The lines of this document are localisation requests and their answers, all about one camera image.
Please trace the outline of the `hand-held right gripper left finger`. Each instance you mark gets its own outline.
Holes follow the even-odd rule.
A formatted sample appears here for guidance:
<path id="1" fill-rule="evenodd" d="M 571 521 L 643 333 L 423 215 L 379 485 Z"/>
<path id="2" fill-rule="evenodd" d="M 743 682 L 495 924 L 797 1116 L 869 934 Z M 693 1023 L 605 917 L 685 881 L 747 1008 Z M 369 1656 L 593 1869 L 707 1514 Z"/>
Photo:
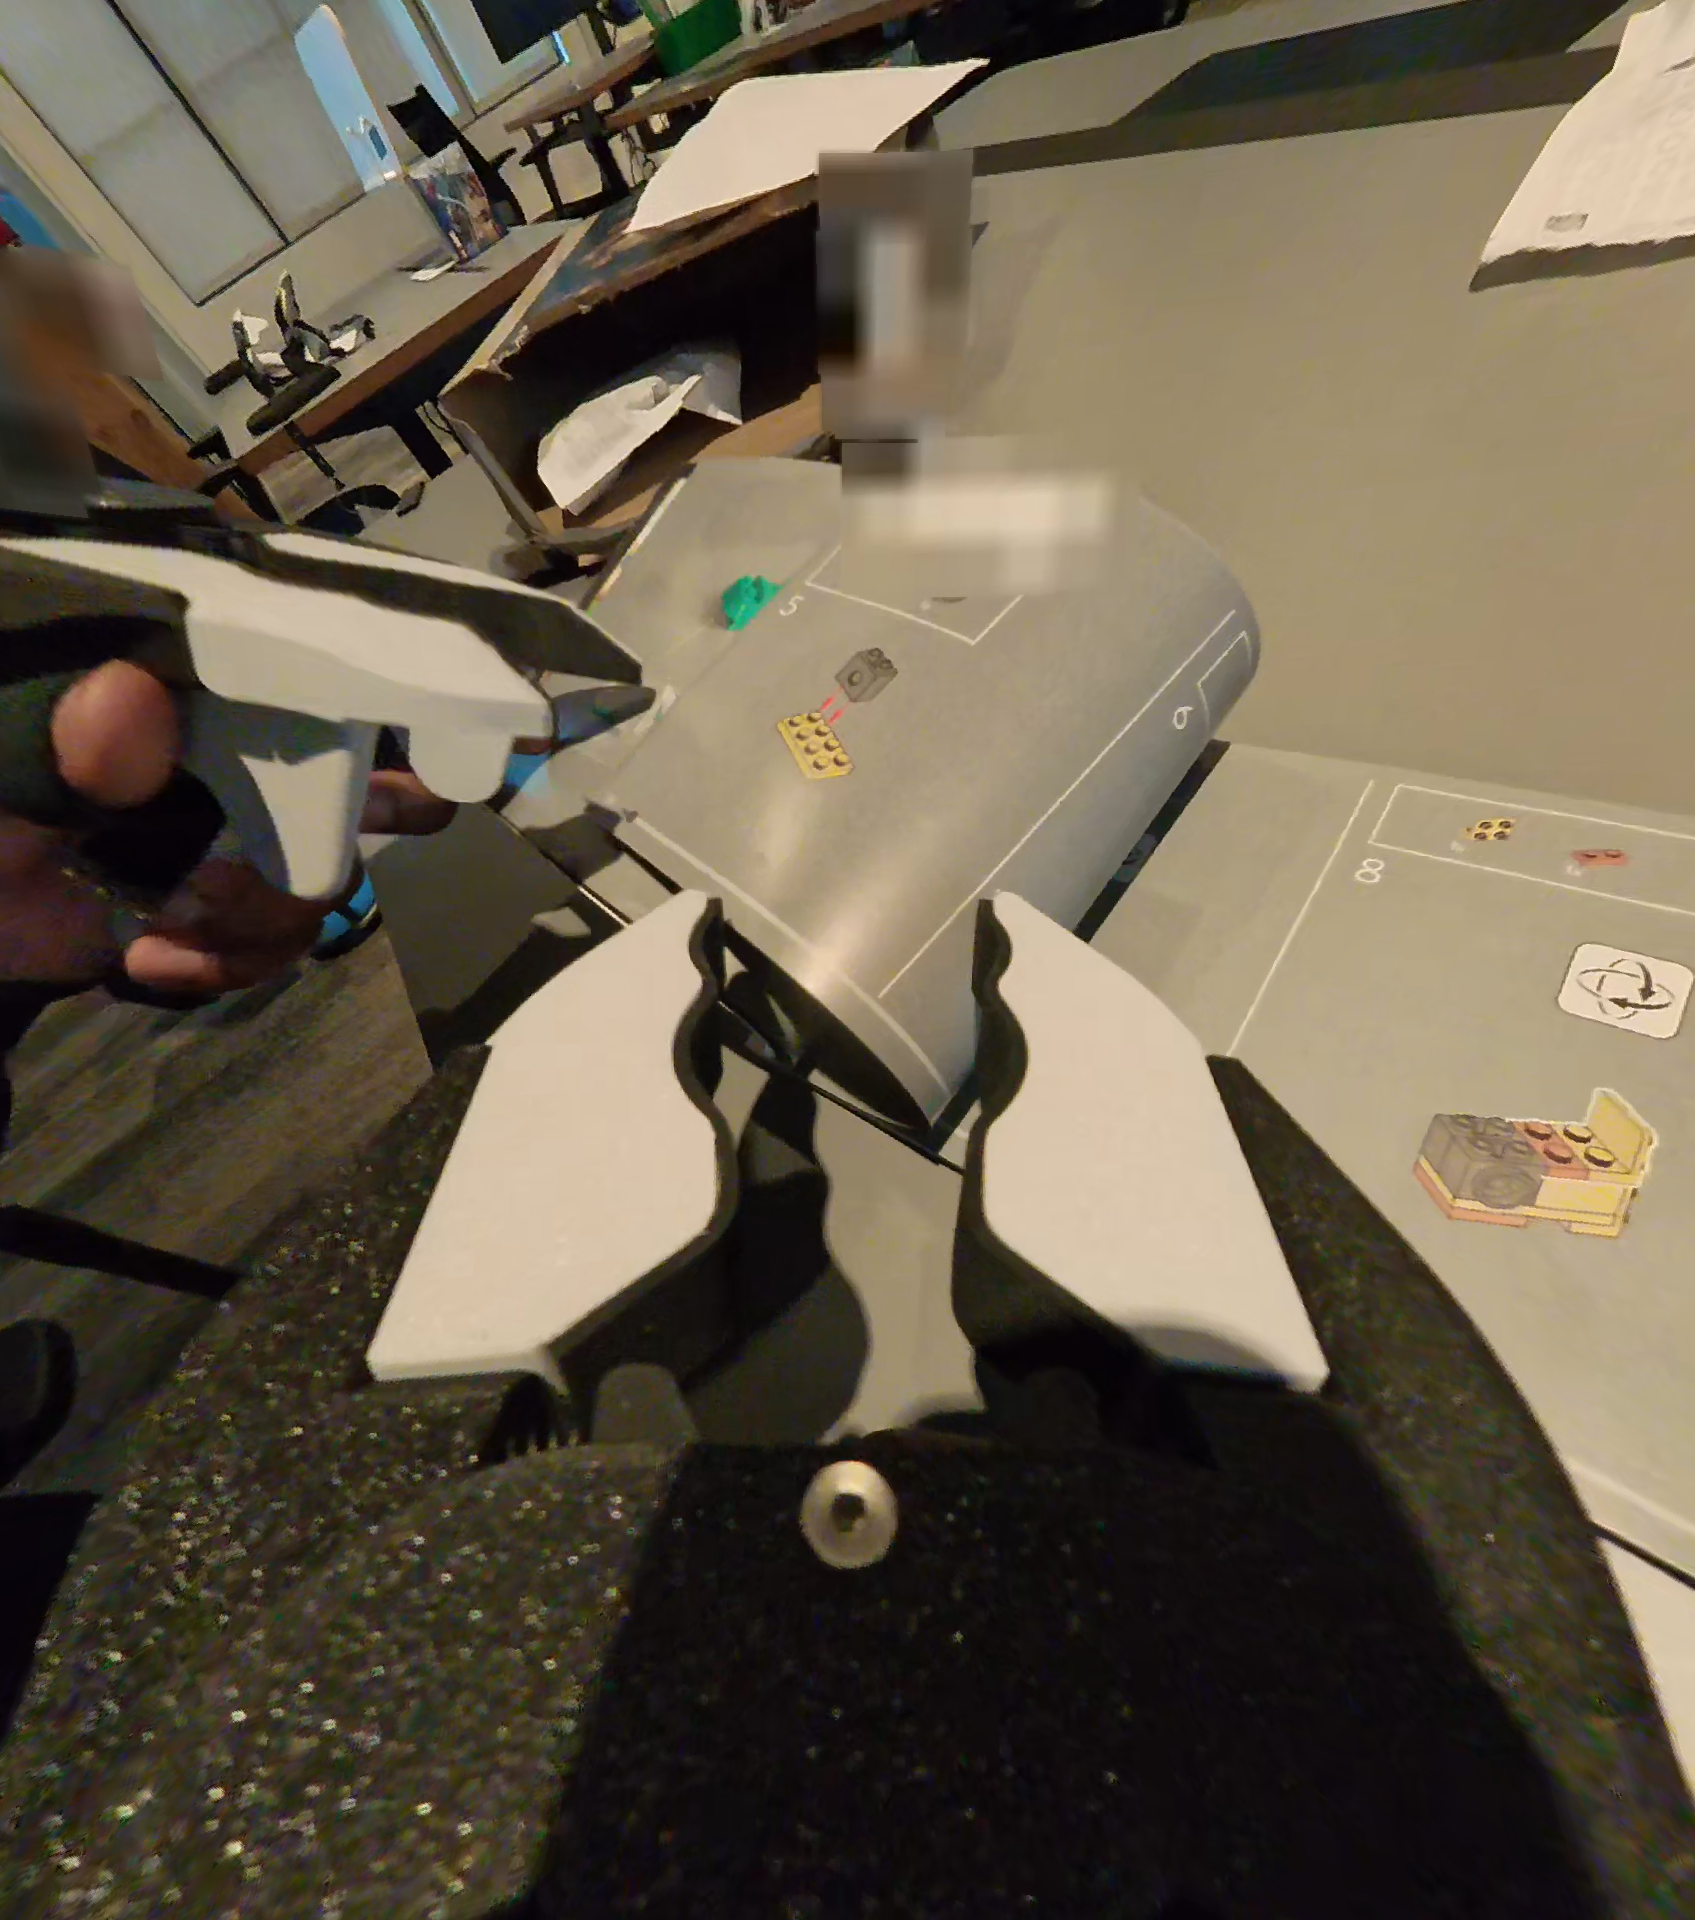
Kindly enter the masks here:
<path id="1" fill-rule="evenodd" d="M 715 1108 L 719 901 L 673 894 L 497 1026 L 365 1368 L 575 1383 L 587 1343 L 709 1259 L 737 1208 Z"/>

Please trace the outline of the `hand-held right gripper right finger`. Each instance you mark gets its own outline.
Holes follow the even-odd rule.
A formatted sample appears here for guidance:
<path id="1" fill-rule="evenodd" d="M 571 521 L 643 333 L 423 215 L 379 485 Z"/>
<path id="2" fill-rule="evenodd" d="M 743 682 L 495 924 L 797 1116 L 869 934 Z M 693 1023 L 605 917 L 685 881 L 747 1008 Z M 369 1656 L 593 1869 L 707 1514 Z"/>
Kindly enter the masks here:
<path id="1" fill-rule="evenodd" d="M 1179 1015 L 1011 891 L 979 904 L 973 1003 L 955 1229 L 969 1343 L 1079 1327 L 1173 1369 L 1321 1388 L 1329 1362 Z"/>

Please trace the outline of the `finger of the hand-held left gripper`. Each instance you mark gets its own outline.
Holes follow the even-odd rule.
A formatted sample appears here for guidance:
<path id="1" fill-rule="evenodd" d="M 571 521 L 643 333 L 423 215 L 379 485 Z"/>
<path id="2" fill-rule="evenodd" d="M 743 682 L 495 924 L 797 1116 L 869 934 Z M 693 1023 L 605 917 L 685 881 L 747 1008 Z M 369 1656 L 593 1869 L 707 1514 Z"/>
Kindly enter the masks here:
<path id="1" fill-rule="evenodd" d="M 0 551 L 73 612 L 157 628 L 153 669 L 183 694 L 185 770 L 243 858 L 299 899 L 329 899 L 351 874 L 381 729 L 403 733 L 421 783 L 451 804 L 485 804 L 517 744 L 559 735 L 547 673 L 443 617 L 283 585 L 225 550 L 0 539 Z"/>
<path id="2" fill-rule="evenodd" d="M 567 673 L 613 686 L 645 682 L 641 661 L 589 612 L 545 587 L 299 531 L 237 531 L 235 561 L 283 585 L 339 593 L 381 612 L 455 622 L 523 673 Z"/>

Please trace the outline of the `clear plastic bag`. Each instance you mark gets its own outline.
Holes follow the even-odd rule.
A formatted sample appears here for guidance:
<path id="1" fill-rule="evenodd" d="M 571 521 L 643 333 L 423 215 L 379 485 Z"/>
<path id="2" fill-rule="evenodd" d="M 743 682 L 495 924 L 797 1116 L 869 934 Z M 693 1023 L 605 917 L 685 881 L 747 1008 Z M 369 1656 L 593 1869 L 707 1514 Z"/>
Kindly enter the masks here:
<path id="1" fill-rule="evenodd" d="M 835 524 L 831 492 L 801 492 L 787 475 L 699 468 L 657 502 L 637 538 L 587 602 L 595 622 L 643 668 L 653 706 L 581 739 L 527 781 L 509 815 L 551 827 L 587 812 L 619 764 L 667 708 L 735 639 L 721 595 L 739 577 L 779 585 L 819 559 Z"/>

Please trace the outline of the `grey brick instruction booklet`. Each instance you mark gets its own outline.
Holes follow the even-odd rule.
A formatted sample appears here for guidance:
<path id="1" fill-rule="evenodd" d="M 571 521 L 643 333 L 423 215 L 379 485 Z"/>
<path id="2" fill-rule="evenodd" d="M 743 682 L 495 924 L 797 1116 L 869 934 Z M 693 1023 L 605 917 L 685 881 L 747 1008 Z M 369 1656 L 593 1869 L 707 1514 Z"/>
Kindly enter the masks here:
<path id="1" fill-rule="evenodd" d="M 721 896 L 849 1085 L 949 1109 L 1015 891 L 1239 1057 L 1447 1282 L 1593 1518 L 1695 1582 L 1695 818 L 1231 744 L 1241 587 L 1127 502 L 1077 597 L 897 608 L 821 555 L 625 756 L 621 848 Z"/>

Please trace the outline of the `person's left hand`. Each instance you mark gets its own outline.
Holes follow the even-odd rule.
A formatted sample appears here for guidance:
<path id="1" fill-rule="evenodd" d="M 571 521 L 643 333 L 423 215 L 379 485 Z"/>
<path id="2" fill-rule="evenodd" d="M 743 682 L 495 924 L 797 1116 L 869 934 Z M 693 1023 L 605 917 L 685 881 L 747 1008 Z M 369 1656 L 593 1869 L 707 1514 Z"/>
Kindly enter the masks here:
<path id="1" fill-rule="evenodd" d="M 123 659 L 93 668 L 51 716 L 59 774 L 101 805 L 149 802 L 177 770 L 181 718 L 169 691 Z M 411 772 L 371 774 L 367 836 L 441 832 L 455 805 Z M 323 901 L 267 885 L 233 858 L 205 859 L 125 947 L 115 908 L 73 874 L 65 833 L 0 812 L 0 982 L 87 987 L 115 964 L 157 996 L 213 998 L 275 978 L 315 943 Z"/>

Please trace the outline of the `brown cardboard box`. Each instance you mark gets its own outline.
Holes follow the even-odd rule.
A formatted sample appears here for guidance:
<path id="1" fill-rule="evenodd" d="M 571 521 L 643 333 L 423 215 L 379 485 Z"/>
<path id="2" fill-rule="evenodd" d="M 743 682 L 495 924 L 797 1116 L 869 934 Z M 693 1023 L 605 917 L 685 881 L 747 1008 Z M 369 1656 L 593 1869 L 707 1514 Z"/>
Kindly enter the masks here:
<path id="1" fill-rule="evenodd" d="M 571 233 L 443 390 L 439 411 L 523 545 L 603 550 L 687 468 L 827 445 L 817 188 L 827 156 L 905 153 L 983 58 L 743 80 L 629 202 Z M 741 423 L 673 420 L 591 503 L 563 512 L 539 438 L 577 402 L 687 341 L 733 340 Z"/>

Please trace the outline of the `wooden table grey top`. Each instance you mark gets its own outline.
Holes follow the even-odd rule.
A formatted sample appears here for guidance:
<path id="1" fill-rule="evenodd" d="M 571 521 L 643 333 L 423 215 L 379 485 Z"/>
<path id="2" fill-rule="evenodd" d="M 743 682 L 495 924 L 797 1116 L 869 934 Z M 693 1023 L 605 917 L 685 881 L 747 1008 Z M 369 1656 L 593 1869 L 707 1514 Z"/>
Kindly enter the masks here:
<path id="1" fill-rule="evenodd" d="M 453 456 L 425 407 L 581 227 L 581 220 L 521 227 L 427 283 L 401 271 L 379 276 L 357 297 L 375 335 L 339 361 L 329 383 L 303 390 L 295 411 L 231 383 L 209 399 L 209 429 L 189 449 L 261 473 L 291 454 L 311 457 L 329 442 L 387 429 L 427 478 L 447 472 Z"/>

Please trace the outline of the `white packing paper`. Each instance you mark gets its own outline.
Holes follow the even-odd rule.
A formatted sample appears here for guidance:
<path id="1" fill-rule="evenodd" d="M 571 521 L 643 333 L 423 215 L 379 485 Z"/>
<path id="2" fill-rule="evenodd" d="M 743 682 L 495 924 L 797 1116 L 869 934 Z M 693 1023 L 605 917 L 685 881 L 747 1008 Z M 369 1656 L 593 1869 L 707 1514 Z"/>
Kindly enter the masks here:
<path id="1" fill-rule="evenodd" d="M 541 438 L 535 472 L 551 503 L 585 508 L 673 420 L 741 423 L 733 340 L 667 347 L 569 407 Z"/>

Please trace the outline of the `colourful carton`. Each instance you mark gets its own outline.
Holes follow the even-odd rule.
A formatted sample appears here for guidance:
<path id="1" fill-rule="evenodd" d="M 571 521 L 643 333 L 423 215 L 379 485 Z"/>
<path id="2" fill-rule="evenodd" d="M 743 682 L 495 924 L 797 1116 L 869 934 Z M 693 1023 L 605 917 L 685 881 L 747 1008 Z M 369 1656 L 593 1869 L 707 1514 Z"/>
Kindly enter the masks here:
<path id="1" fill-rule="evenodd" d="M 453 259 L 479 257 L 505 240 L 507 223 L 461 148 L 415 158 L 405 165 L 405 180 Z"/>

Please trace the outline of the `white window blind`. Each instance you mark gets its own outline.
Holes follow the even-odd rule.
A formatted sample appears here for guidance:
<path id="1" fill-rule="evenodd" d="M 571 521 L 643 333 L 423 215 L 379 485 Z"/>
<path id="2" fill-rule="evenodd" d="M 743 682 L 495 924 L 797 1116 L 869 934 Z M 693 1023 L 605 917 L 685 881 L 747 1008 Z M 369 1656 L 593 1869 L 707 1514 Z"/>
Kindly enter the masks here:
<path id="1" fill-rule="evenodd" d="M 295 47 L 311 1 L 0 1 L 0 73 L 195 304 L 363 188 Z"/>

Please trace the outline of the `long wooden table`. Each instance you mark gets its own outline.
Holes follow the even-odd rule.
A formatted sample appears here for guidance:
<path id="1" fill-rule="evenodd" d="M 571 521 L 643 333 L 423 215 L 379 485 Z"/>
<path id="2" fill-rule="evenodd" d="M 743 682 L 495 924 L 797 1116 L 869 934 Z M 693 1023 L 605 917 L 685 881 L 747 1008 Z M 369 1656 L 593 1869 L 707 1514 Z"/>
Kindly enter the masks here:
<path id="1" fill-rule="evenodd" d="M 741 37 L 687 73 L 669 77 L 649 25 L 531 85 L 505 117 L 523 140 L 519 162 L 537 175 L 553 220 L 593 213 L 629 192 L 627 165 L 685 132 L 733 85 L 809 68 L 839 47 L 869 51 L 883 29 L 945 12 L 935 1 L 743 3 Z"/>

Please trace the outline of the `green plastic crate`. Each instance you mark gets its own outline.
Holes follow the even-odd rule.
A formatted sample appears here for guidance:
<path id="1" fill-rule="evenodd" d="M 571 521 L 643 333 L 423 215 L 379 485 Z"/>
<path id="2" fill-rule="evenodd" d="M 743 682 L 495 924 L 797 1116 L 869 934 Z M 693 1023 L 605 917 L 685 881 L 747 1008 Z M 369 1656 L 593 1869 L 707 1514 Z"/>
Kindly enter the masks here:
<path id="1" fill-rule="evenodd" d="M 661 73 L 675 80 L 741 37 L 743 3 L 735 0 L 637 1 Z"/>

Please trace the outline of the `white crumpled paper sheet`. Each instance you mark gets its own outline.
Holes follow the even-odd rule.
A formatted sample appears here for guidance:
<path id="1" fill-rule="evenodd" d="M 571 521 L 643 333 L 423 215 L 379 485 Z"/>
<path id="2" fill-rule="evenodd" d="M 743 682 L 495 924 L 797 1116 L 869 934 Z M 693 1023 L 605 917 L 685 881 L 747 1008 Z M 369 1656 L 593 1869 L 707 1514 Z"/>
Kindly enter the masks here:
<path id="1" fill-rule="evenodd" d="M 1629 18 L 1491 227 L 1471 288 L 1695 257 L 1695 1 Z"/>

